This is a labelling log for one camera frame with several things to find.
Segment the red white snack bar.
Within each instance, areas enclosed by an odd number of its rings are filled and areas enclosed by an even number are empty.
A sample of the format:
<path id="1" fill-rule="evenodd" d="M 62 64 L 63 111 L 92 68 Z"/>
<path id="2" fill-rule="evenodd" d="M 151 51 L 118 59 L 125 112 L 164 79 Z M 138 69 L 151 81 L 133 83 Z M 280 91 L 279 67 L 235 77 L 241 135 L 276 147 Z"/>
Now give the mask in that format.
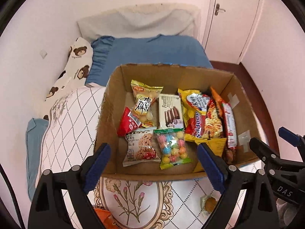
<path id="1" fill-rule="evenodd" d="M 236 148 L 238 142 L 233 110 L 231 106 L 226 102 L 222 102 L 222 108 L 226 127 L 228 148 Z"/>

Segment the orange snack pack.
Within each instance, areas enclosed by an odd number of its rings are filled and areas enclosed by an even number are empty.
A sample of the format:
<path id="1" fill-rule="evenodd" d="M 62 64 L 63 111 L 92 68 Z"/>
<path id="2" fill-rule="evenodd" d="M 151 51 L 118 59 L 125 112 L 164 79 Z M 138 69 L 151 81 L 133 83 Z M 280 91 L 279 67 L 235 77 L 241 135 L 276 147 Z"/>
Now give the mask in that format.
<path id="1" fill-rule="evenodd" d="M 119 229 L 109 211 L 100 208 L 94 208 L 94 210 L 106 229 Z"/>
<path id="2" fill-rule="evenodd" d="M 214 99 L 214 102 L 215 102 L 215 105 L 216 105 L 216 108 L 218 111 L 218 116 L 220 118 L 224 118 L 224 110 L 223 110 L 223 106 L 222 106 L 223 99 L 212 86 L 210 86 L 209 89 L 210 89 L 211 95 Z"/>

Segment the Franzzi chocolate cookie pack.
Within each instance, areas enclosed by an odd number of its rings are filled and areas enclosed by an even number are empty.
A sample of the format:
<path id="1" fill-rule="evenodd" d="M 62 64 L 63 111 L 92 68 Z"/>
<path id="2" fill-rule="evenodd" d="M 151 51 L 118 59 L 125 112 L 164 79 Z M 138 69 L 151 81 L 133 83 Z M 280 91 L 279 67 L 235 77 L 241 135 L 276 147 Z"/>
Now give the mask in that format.
<path id="1" fill-rule="evenodd" d="M 160 94 L 159 96 L 159 128 L 184 128 L 181 99 L 177 95 Z"/>

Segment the red snack packet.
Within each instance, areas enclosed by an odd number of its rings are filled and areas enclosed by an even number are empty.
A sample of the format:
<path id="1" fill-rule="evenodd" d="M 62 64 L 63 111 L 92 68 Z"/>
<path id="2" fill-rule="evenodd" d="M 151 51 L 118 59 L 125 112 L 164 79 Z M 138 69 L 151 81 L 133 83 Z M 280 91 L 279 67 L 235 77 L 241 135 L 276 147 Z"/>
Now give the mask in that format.
<path id="1" fill-rule="evenodd" d="M 117 129 L 117 135 L 119 137 L 126 136 L 126 134 L 141 127 L 141 124 L 141 121 L 132 113 L 132 111 L 128 107 L 125 107 Z"/>

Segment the small brown pastry pack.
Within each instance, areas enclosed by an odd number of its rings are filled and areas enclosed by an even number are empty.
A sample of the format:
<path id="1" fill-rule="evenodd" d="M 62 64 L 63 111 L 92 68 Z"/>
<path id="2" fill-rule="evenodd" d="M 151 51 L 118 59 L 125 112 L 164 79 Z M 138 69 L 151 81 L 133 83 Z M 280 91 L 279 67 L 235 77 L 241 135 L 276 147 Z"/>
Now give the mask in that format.
<path id="1" fill-rule="evenodd" d="M 201 212 L 203 216 L 209 216 L 217 205 L 217 200 L 210 195 L 201 197 Z"/>

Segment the yellow snack pack front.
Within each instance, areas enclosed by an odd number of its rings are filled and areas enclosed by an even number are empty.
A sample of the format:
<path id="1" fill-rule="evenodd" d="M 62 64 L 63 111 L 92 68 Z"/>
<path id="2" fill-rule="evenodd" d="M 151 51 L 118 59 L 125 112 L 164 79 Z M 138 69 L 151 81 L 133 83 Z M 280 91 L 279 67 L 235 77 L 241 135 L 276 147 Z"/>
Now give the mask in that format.
<path id="1" fill-rule="evenodd" d="M 224 148 L 226 146 L 227 138 L 216 138 L 216 139 L 196 139 L 195 143 L 198 147 L 200 143 L 206 143 L 208 147 L 211 149 L 211 151 L 219 157 L 222 157 Z M 194 148 L 194 154 L 197 156 L 197 147 Z M 198 157 L 197 157 L 197 164 L 193 170 L 193 173 L 199 173 L 203 172 L 204 168 L 202 167 L 202 164 L 200 163 Z"/>

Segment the orange snack pack in box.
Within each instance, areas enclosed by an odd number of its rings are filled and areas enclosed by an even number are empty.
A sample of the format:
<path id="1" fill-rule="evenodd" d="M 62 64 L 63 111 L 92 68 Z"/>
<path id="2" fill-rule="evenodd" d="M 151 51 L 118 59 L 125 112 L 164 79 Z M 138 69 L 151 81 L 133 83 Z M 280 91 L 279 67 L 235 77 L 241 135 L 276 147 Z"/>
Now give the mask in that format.
<path id="1" fill-rule="evenodd" d="M 210 86 L 209 89 L 210 89 L 211 95 L 214 99 L 214 102 L 215 102 L 215 105 L 216 105 L 216 108 L 218 111 L 218 116 L 220 118 L 224 118 L 224 110 L 223 110 L 223 106 L 222 106 L 223 99 L 212 86 Z"/>

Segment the yellow Korean cheese noodle pack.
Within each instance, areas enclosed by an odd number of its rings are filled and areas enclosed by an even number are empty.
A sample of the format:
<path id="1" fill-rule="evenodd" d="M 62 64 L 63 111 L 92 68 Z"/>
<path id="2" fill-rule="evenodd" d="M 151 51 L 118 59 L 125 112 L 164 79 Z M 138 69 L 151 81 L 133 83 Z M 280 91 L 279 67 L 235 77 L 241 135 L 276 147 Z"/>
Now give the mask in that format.
<path id="1" fill-rule="evenodd" d="M 178 90 L 185 125 L 185 140 L 223 138 L 223 126 L 213 98 L 199 90 Z"/>

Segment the light blue cushion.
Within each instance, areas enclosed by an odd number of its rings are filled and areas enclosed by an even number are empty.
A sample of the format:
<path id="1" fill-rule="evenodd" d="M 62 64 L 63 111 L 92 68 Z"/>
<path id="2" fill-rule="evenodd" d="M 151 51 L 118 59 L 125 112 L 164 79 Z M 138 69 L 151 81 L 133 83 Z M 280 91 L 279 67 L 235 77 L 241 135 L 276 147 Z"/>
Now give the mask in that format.
<path id="1" fill-rule="evenodd" d="M 40 163 L 41 142 L 49 122 L 41 118 L 32 118 L 27 124 L 25 133 L 26 143 L 26 178 L 27 191 L 30 201 L 35 193 L 35 183 Z"/>

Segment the cardboard snack box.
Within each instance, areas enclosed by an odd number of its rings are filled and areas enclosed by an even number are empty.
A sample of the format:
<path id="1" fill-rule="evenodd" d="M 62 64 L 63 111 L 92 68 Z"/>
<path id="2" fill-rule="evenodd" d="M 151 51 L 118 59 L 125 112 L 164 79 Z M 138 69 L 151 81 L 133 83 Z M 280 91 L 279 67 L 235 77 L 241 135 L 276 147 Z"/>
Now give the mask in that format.
<path id="1" fill-rule="evenodd" d="M 252 105 L 239 79 L 230 72 L 202 67 L 164 65 L 164 64 L 127 64 L 117 67 L 110 76 L 104 93 L 101 114 L 96 136 L 98 149 L 103 143 L 111 148 L 110 159 L 103 170 L 104 178 L 134 181 L 173 181 L 191 180 L 206 176 L 205 172 L 195 173 L 198 163 L 196 143 L 186 143 L 191 162 L 161 170 L 159 163 L 143 162 L 123 166 L 128 150 L 124 138 L 117 136 L 125 107 L 132 108 L 134 97 L 131 81 L 137 80 L 151 86 L 162 86 L 166 94 L 181 90 L 206 91 L 212 87 L 225 100 L 235 95 L 238 103 L 233 106 L 237 135 L 247 134 L 251 138 L 261 138 Z"/>

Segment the bear print pillow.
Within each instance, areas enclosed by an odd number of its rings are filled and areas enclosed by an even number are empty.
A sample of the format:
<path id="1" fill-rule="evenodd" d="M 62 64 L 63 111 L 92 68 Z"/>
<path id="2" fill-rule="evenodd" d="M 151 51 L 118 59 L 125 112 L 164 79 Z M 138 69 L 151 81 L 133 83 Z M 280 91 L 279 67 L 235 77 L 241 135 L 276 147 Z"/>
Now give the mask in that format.
<path id="1" fill-rule="evenodd" d="M 93 49 L 91 44 L 82 37 L 70 46 L 67 64 L 49 90 L 42 105 L 39 116 L 45 120 L 50 118 L 50 109 L 60 98 L 85 85 L 92 66 Z"/>

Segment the white door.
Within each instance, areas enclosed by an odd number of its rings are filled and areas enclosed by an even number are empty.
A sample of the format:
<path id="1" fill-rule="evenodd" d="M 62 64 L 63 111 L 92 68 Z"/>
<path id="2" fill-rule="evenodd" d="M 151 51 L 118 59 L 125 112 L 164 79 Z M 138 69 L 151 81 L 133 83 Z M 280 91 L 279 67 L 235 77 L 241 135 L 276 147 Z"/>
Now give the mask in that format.
<path id="1" fill-rule="evenodd" d="M 211 0 L 205 53 L 210 61 L 238 64 L 250 43 L 261 0 Z M 216 4 L 225 13 L 214 15 Z"/>

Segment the blue pillow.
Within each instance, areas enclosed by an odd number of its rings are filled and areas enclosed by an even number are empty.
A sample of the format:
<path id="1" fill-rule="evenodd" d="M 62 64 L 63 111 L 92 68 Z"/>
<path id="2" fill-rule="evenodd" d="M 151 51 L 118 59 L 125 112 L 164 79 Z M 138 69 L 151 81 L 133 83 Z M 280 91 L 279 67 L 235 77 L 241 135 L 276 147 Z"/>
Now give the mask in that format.
<path id="1" fill-rule="evenodd" d="M 102 36 L 91 43 L 92 65 L 86 84 L 106 86 L 116 67 L 124 64 L 177 64 L 212 69 L 204 48 L 194 38 L 157 35 L 149 38 Z"/>

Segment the white padded headboard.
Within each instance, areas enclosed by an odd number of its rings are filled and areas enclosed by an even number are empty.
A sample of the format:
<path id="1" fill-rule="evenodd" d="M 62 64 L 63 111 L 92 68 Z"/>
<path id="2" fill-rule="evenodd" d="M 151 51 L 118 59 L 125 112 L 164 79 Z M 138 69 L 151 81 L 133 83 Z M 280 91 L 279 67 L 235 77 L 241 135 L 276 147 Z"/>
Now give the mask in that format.
<path id="1" fill-rule="evenodd" d="M 103 11 L 78 21 L 88 42 L 101 36 L 150 38 L 157 35 L 185 35 L 198 38 L 201 10 L 195 5 L 158 3 L 126 6 Z"/>

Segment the wall socket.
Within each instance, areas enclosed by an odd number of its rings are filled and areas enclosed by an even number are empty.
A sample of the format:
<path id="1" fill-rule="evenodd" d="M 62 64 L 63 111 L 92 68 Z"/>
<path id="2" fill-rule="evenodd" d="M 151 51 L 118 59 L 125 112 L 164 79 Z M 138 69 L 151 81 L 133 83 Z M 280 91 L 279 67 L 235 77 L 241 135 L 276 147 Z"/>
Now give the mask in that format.
<path id="1" fill-rule="evenodd" d="M 45 57 L 47 56 L 47 52 L 45 50 L 41 50 L 39 52 L 40 56 L 42 57 L 42 59 L 45 59 Z"/>

